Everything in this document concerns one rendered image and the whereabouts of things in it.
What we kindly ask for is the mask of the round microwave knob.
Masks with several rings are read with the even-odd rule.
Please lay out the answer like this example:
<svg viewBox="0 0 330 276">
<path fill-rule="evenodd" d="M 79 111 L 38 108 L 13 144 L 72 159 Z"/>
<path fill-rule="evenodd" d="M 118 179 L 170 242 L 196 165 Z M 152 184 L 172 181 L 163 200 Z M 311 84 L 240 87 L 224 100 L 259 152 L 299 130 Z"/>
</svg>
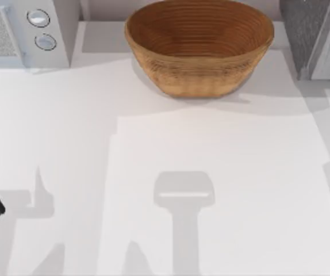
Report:
<svg viewBox="0 0 330 276">
<path fill-rule="evenodd" d="M 52 51 L 57 46 L 57 41 L 50 34 L 43 33 L 34 38 L 36 47 L 43 51 Z"/>
<path fill-rule="evenodd" d="M 26 14 L 26 19 L 32 26 L 37 28 L 45 28 L 51 21 L 49 14 L 41 9 L 28 11 Z"/>
</svg>

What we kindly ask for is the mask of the pale microwave oven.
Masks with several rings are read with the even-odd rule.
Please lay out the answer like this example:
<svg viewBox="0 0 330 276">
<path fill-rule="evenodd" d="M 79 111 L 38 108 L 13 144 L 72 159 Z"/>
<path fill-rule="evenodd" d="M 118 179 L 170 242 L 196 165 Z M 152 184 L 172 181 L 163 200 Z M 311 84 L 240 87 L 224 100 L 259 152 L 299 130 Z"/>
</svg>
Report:
<svg viewBox="0 0 330 276">
<path fill-rule="evenodd" d="M 45 28 L 34 27 L 26 19 L 27 12 L 35 9 L 49 14 L 51 21 Z M 69 68 L 80 14 L 80 0 L 0 0 L 0 68 Z M 36 47 L 34 38 L 43 33 L 57 41 L 54 50 Z"/>
</svg>

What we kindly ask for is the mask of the brown woven basket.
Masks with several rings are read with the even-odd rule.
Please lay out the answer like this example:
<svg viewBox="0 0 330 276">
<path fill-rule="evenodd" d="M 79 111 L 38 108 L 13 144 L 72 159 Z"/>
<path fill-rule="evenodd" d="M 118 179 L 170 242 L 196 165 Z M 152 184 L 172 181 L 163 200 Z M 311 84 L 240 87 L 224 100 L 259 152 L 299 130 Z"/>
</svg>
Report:
<svg viewBox="0 0 330 276">
<path fill-rule="evenodd" d="M 163 93 L 217 98 L 253 73 L 274 39 L 262 11 L 234 0 L 161 0 L 134 11 L 125 38 Z"/>
</svg>

